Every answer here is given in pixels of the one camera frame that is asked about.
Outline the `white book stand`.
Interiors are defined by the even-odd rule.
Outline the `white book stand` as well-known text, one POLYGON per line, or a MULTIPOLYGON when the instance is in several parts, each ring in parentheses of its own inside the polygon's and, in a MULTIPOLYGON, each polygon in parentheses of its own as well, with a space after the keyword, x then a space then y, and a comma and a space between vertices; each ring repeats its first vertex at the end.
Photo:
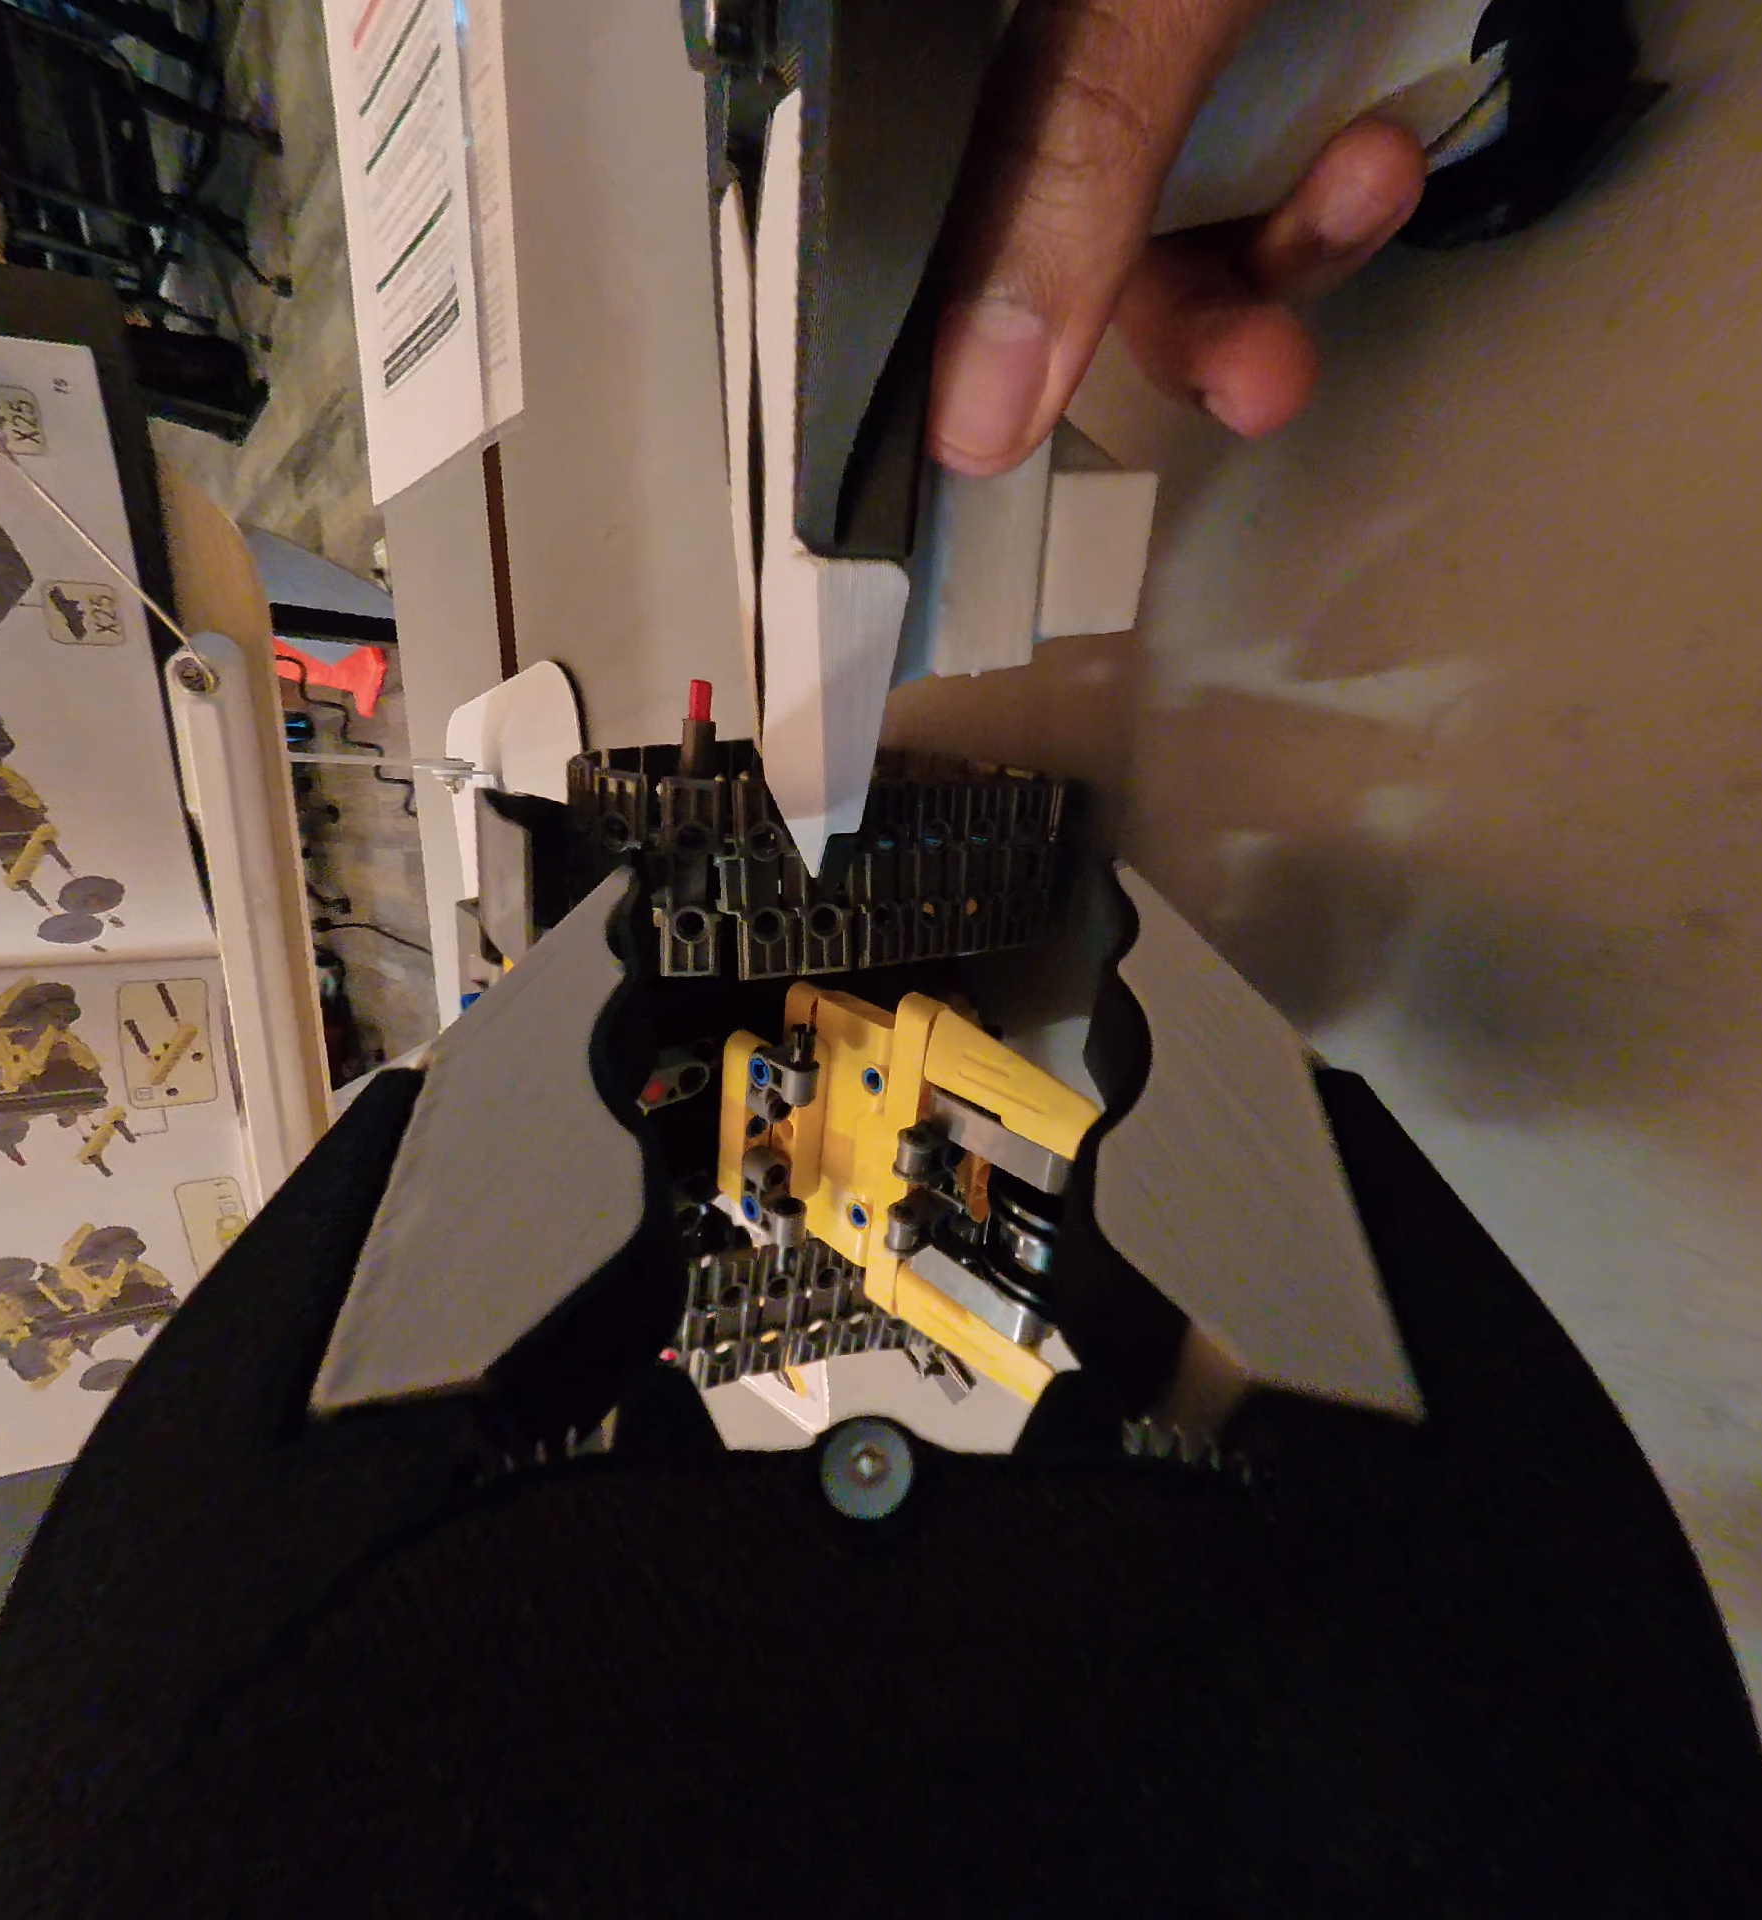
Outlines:
POLYGON ((246 1181, 261 1205, 322 1136, 333 1109, 290 756, 277 739, 277 618, 258 565, 207 492, 162 467, 163 536, 180 593, 180 611, 167 611, 52 493, 52 458, 23 458, 3 420, 0 466, 175 642, 163 682, 222 949, 246 1181))

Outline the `yellow toy brick vehicle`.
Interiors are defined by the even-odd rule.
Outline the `yellow toy brick vehicle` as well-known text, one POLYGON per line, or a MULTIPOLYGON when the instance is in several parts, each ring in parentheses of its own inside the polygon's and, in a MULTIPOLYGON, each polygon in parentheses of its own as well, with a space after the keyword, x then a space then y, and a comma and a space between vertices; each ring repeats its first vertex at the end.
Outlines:
MULTIPOLYGON (((712 690, 693 682, 666 744, 697 775, 720 739, 712 690)), ((973 1390, 1032 1405, 1064 1369, 1051 1355, 1047 1283, 1094 1106, 1008 1046, 966 994, 972 963, 1024 947, 793 978, 663 975, 639 874, 587 851, 567 805, 567 771, 585 750, 603 749, 585 744, 575 682, 556 664, 447 722, 470 981, 505 975, 594 885, 631 871, 649 915, 638 974, 655 1034, 639 1112, 662 1136, 685 1261, 818 1240, 863 1273, 875 1309, 968 1363, 973 1390)), ((1026 947, 1059 925, 1077 801, 1055 920, 1026 947)), ((856 1357, 704 1391, 744 1385, 820 1432, 829 1367, 856 1357)), ((929 1382, 953 1401, 972 1393, 929 1382)))

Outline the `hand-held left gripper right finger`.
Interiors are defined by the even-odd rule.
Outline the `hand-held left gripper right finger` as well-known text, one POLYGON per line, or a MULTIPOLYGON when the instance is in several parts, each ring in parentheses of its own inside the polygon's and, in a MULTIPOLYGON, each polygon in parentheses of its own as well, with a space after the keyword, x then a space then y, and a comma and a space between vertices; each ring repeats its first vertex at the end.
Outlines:
POLYGON ((1416 1423, 1422 1391, 1298 1030, 1134 867, 1115 955, 1143 1019, 1138 1091, 1107 1092, 1098 1235, 1182 1313, 1160 1405, 1220 1426, 1254 1390, 1416 1423))

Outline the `person's right hand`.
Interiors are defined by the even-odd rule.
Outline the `person's right hand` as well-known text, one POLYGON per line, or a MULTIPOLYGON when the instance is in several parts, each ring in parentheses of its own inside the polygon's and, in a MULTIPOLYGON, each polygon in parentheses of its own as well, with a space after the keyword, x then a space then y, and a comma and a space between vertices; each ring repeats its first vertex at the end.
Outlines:
POLYGON ((1413 217, 1422 142, 1362 116, 1261 222, 1153 236, 1166 182, 1256 2, 1023 3, 943 238, 929 455, 1000 475, 1051 438, 1111 329, 1138 368, 1258 440, 1307 405, 1302 309, 1413 217))

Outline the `open instruction booklet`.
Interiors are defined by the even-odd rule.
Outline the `open instruction booklet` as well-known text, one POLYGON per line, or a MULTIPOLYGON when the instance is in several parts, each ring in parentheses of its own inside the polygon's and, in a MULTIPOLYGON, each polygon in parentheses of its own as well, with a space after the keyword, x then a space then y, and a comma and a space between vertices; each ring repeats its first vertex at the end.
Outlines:
POLYGON ((249 1224, 215 924, 95 355, 0 337, 0 1477, 249 1224))

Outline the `white printed paper sheet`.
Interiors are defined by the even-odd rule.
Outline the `white printed paper sheet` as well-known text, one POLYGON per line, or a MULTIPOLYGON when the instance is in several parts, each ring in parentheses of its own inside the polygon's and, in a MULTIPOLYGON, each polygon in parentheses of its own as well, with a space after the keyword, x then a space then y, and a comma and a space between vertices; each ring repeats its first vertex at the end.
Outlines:
POLYGON ((505 3, 327 2, 373 499, 525 405, 505 3))

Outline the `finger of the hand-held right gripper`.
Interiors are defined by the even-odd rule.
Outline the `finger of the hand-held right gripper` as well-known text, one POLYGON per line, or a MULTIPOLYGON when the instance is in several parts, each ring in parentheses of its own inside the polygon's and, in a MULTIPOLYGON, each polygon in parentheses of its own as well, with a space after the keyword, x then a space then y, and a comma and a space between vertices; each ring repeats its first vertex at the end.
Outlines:
POLYGON ((754 270, 747 196, 733 174, 725 174, 724 177, 715 204, 714 238, 729 538, 749 664, 751 717, 760 722, 764 717, 764 676, 759 611, 760 561, 756 542, 759 402, 754 380, 754 270))
POLYGON ((797 529, 803 107, 772 109, 754 229, 754 368, 763 446, 760 749, 811 876, 856 833, 909 599, 889 561, 814 554, 797 529))

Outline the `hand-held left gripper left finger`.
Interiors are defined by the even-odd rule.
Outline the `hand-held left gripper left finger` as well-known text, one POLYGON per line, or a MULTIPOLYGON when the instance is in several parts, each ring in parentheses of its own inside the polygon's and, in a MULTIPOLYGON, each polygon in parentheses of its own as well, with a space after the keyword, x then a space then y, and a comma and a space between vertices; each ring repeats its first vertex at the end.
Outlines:
POLYGON ((311 1390, 325 1420, 455 1395, 603 1422, 675 1330, 639 1112, 644 899, 594 885, 435 1043, 311 1390))

